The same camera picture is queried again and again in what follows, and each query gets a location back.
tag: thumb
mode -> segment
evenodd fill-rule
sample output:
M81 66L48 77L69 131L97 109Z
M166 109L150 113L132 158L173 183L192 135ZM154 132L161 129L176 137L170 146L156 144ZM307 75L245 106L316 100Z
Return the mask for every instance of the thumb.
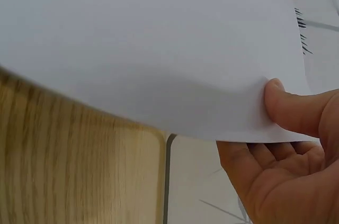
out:
M269 117L282 128L323 139L334 131L339 136L339 90L299 96L285 92L275 78L267 83L264 97Z

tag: hand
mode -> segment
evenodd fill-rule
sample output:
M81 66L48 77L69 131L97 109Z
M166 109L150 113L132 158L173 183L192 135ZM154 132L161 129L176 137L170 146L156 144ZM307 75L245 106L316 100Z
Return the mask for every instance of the hand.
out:
M254 224L339 223L339 90L314 96L265 88L270 118L314 142L217 142L220 162Z

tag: white paper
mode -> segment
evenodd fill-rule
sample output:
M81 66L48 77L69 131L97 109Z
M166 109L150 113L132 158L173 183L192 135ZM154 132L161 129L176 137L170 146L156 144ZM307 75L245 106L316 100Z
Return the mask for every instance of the white paper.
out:
M262 90L307 94L292 0L0 0L0 64L97 109L208 140L294 141Z

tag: fingernail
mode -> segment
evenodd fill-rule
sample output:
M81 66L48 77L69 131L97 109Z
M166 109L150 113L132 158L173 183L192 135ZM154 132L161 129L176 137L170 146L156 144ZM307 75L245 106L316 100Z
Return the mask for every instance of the fingernail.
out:
M277 79L277 78L272 79L272 83L275 87L279 88L280 90L285 91L285 88L284 88L282 82L279 79Z

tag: wooden surface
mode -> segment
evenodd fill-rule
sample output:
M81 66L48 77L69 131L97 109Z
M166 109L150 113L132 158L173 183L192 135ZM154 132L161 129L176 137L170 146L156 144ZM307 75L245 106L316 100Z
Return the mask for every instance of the wooden surface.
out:
M0 223L161 223L164 135L0 71Z

